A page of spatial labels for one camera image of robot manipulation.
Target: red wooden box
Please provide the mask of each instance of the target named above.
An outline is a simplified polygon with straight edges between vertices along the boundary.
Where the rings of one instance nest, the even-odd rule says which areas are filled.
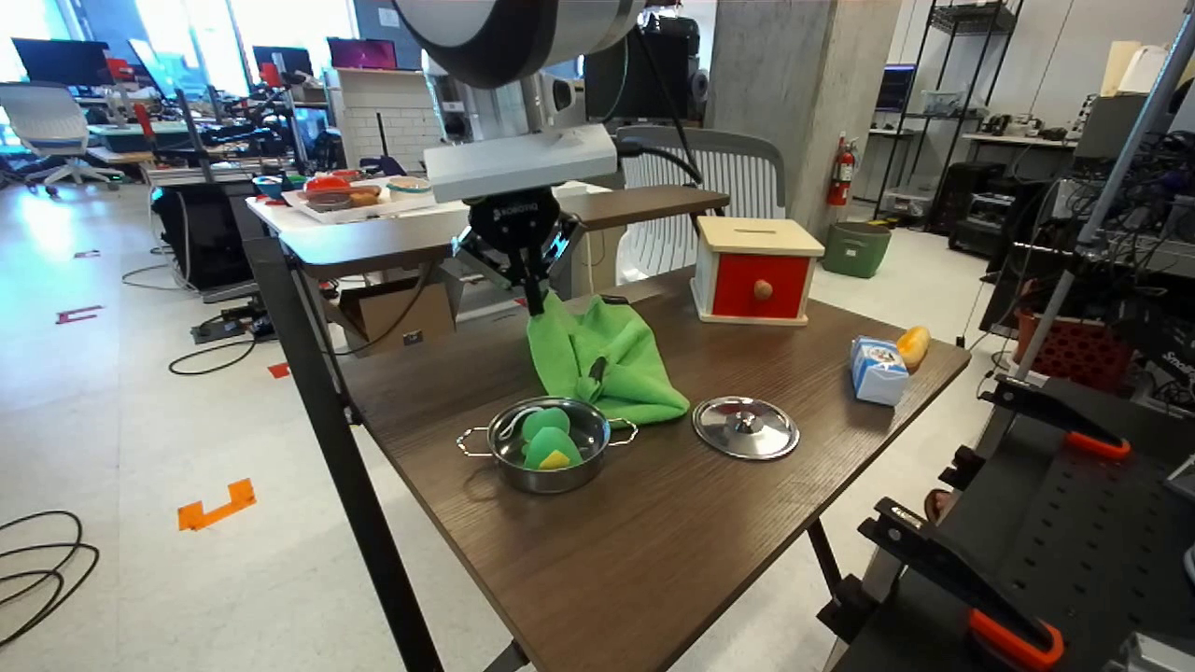
[[[821,243],[794,222],[698,218],[702,320],[802,325]]]

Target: metal lid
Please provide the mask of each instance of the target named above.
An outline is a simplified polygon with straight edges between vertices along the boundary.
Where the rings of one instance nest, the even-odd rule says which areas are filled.
[[[798,428],[793,418],[756,396],[718,396],[692,414],[698,439],[733,461],[779,461],[794,452]]]

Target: pot handle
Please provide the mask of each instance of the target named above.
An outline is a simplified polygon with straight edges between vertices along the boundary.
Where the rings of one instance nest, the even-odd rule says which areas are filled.
[[[617,422],[617,426],[612,426],[612,438],[610,438],[610,447],[636,443],[636,438],[638,438],[638,426],[636,426],[636,422]]]
[[[489,447],[470,447],[470,438],[487,438],[489,434],[489,426],[470,426],[470,428],[463,428],[458,438],[454,438],[454,447],[468,454],[468,461],[495,461],[495,452],[494,452],[494,443]]]

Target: fire extinguisher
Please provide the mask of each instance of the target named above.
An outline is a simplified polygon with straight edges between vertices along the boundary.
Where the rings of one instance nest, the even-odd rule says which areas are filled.
[[[825,205],[843,210],[851,202],[851,182],[854,182],[854,142],[835,137]]]

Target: orange tape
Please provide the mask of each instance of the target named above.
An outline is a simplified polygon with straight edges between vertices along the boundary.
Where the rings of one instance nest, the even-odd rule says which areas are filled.
[[[192,502],[187,509],[179,509],[179,529],[205,529],[244,509],[250,509],[256,497],[254,497],[254,482],[250,479],[239,479],[229,484],[229,503],[212,509],[212,510],[203,510],[203,502]]]
[[[1094,454],[1094,461],[1108,461],[1108,463],[1120,463],[1120,461],[1130,454],[1130,443],[1129,443],[1129,439],[1108,443],[1108,439],[1098,439],[1098,438],[1090,438],[1090,434],[1065,434],[1062,443],[1072,447],[1072,452],[1085,452],[1085,454]]]
[[[1062,638],[1062,631],[1044,621],[1041,621],[1041,629],[1048,631],[1048,651],[1039,651],[1039,645],[1023,641],[1016,631],[1007,631],[1006,624],[998,624],[993,617],[968,607],[968,631],[983,645],[988,645],[993,652],[1007,658],[1016,668],[1028,668],[1028,672],[1048,672],[1068,652],[1068,641]]]

